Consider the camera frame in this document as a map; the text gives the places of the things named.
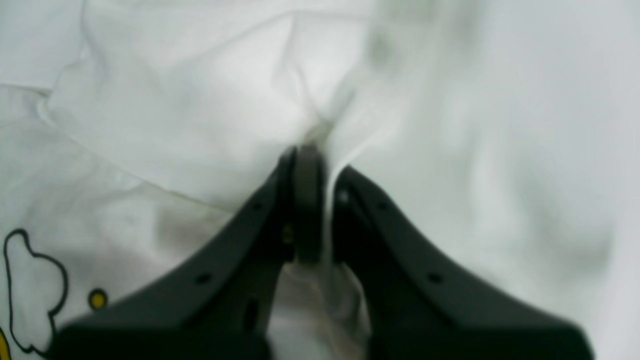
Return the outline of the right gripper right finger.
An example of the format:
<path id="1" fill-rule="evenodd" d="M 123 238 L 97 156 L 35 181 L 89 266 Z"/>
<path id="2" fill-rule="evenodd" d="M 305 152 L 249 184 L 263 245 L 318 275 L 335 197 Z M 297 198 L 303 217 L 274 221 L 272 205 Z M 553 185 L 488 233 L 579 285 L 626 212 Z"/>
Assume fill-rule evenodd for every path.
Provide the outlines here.
<path id="1" fill-rule="evenodd" d="M 368 360 L 592 360 L 575 324 L 450 259 L 352 167 L 334 190 L 333 247 L 365 294 Z"/>

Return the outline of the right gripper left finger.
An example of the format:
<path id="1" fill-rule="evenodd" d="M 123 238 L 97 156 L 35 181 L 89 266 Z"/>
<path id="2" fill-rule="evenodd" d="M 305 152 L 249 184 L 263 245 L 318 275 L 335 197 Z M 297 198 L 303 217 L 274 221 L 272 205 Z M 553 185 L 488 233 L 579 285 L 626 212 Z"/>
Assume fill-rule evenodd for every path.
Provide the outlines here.
<path id="1" fill-rule="evenodd" d="M 322 250 L 324 164 L 291 146 L 238 213 L 178 268 L 66 326 L 50 360 L 270 360 L 266 338 L 286 262 Z"/>

